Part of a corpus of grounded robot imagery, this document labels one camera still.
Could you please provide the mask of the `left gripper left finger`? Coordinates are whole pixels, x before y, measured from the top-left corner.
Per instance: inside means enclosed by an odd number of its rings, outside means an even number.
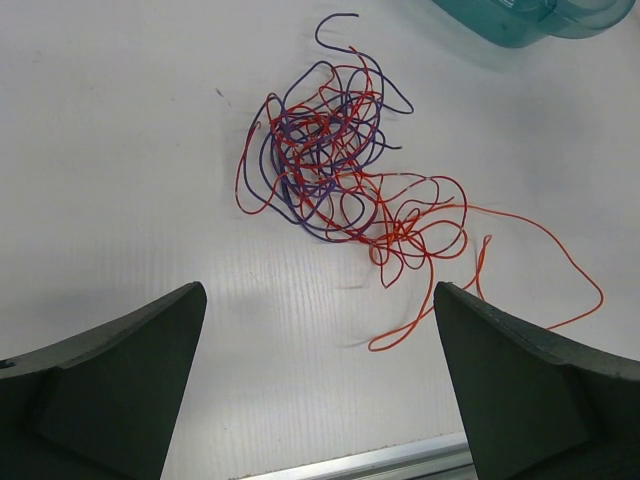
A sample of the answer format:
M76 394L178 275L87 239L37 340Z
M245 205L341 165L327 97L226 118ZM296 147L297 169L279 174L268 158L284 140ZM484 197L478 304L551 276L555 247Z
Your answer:
M203 285L188 283L2 360L2 478L160 478L206 304Z

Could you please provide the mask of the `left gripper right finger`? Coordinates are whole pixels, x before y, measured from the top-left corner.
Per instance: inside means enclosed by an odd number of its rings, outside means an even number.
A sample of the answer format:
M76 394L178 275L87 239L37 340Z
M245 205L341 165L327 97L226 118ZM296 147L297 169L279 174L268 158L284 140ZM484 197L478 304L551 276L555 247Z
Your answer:
M451 284L436 323L481 479L636 479L639 363L514 317Z

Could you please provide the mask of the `teal transparent plastic tray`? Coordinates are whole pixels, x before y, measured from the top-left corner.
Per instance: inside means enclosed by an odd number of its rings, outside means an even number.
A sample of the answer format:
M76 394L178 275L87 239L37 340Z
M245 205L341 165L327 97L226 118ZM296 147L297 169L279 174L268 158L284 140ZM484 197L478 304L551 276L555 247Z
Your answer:
M545 37L594 37L620 23L635 1L440 0L436 5L485 40L515 49Z

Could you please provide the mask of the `aluminium mounting rail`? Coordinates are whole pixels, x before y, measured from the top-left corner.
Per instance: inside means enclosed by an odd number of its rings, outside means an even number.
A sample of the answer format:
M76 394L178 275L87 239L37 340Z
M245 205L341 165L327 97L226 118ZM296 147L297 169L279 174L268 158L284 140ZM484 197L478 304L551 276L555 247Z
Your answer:
M466 437L438 436L261 474L261 479L475 479Z

